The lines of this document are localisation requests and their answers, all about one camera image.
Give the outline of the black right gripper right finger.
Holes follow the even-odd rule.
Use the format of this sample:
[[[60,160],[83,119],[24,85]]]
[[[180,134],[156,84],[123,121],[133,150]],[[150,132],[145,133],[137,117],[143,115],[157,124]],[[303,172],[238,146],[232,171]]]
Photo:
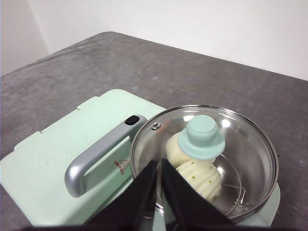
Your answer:
[[[162,186],[180,227],[234,227],[235,224],[202,198],[175,170],[162,160]]]

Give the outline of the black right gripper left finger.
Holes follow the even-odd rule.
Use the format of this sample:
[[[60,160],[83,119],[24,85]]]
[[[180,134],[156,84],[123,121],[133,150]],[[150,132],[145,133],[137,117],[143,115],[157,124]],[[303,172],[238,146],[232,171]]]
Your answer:
[[[138,227],[155,186],[156,162],[152,160],[130,186],[89,224],[98,227]]]

